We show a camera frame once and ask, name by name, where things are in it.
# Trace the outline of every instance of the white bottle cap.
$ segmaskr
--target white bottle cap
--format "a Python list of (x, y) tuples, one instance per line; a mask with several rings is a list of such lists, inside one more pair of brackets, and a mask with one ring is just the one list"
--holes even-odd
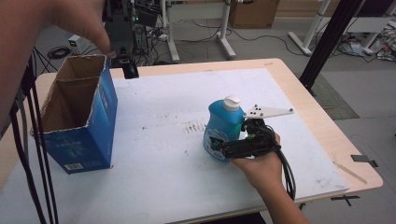
[(238, 97), (230, 95), (224, 98), (223, 106), (228, 111), (235, 111), (239, 108), (240, 102), (241, 100)]

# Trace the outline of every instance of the black pole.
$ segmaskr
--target black pole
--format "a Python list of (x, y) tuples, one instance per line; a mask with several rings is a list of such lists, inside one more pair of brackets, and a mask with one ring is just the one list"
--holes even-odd
[(356, 14), (363, 1), (341, 0), (338, 4), (322, 38), (319, 40), (311, 59), (300, 77), (301, 83), (303, 83), (307, 90), (311, 91), (320, 70), (323, 68), (338, 39), (347, 28), (350, 20)]

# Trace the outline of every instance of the bottle label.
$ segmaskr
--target bottle label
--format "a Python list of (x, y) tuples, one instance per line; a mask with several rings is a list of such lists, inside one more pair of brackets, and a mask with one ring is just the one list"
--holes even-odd
[(215, 137), (215, 138), (223, 140), (224, 142), (228, 142), (229, 139), (227, 137), (227, 134), (224, 132), (221, 132), (217, 129), (207, 129), (205, 132), (205, 136), (204, 136), (204, 147), (205, 147), (206, 151), (209, 152), (216, 159), (219, 159), (221, 161), (227, 161), (228, 159), (225, 158), (221, 154), (221, 152), (212, 149), (212, 147), (211, 147), (212, 143), (210, 141), (210, 137)]

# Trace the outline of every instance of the cardboard box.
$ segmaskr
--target cardboard box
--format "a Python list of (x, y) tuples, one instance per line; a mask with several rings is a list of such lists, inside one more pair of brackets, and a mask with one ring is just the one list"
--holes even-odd
[(117, 102), (105, 56), (64, 61), (41, 118), (47, 151), (68, 174), (110, 167)]
[(231, 3), (229, 22), (236, 29), (271, 28), (279, 0), (256, 0), (252, 4)]

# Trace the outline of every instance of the blue cardboard box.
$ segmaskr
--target blue cardboard box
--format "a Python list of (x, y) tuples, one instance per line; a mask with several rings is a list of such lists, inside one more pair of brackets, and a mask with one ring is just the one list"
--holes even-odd
[(47, 151), (68, 174), (110, 167), (117, 102), (105, 56), (64, 61), (41, 118)]

